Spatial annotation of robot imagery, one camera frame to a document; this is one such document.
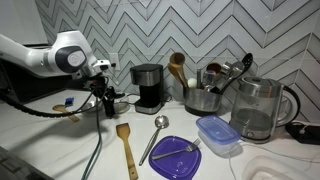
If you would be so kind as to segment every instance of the kettle handle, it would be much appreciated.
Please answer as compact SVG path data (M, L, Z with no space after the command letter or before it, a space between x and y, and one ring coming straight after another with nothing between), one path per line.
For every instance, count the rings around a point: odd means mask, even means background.
M299 96L290 87L283 87L283 96L289 100L290 109L285 117L283 117L282 119L278 119L276 127L286 125L287 123L293 121L298 116L301 108Z

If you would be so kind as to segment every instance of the fork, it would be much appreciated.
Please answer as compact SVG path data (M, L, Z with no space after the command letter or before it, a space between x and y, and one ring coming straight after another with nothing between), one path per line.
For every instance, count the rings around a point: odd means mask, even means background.
M201 140L198 138L196 139L192 144L189 144L186 148L184 149L181 149L181 150L177 150L177 151L173 151L173 152L169 152L169 153L165 153L165 154L158 154L158 155L153 155L151 158L153 160L156 160L156 159L160 159L160 158L163 158L163 157L167 157L169 155L172 155L172 154L176 154L176 153L179 153L179 152L183 152L183 151L186 151L186 152L192 152L194 151L198 145L201 143Z

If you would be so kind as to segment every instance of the chevron tile backsplash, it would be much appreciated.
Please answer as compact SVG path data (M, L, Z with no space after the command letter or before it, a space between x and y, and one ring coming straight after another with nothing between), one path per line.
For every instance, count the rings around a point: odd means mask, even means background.
M47 38L80 30L95 55L118 53L121 71L112 85L137 92L130 67L166 67L173 52L186 56L187 78L212 61L233 63L251 52L245 76L272 78L292 87L302 108L298 119L320 123L319 0L36 0ZM182 100L182 87L164 69L165 88ZM237 82L223 104L231 107Z

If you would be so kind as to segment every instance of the wooden spatula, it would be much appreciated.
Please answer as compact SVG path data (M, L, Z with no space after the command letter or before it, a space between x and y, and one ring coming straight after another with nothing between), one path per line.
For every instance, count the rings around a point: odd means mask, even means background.
M133 157L132 157L130 145L129 145L129 142L128 142L128 137L130 135L129 124L128 123L120 124L120 125L117 125L116 128L117 128L118 136L122 139L122 141L124 143L124 150L125 150L125 153L126 153L130 180L138 179L139 177L138 177L137 169L136 169L136 166L134 164L134 160L133 160Z
M58 104L58 105L55 105L52 107L52 109L54 111L58 111L58 112L63 112L63 113L68 113L69 111L64 107L64 105L62 104ZM77 122L79 121L80 119L75 116L75 115L71 115L71 116L68 116L69 119L71 119L73 122Z

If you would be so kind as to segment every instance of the utensil holder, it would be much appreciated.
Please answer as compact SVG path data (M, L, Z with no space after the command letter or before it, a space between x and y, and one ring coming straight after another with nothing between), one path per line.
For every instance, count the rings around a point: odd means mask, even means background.
M185 110L196 116L215 114L221 104L222 95L203 89L183 88Z

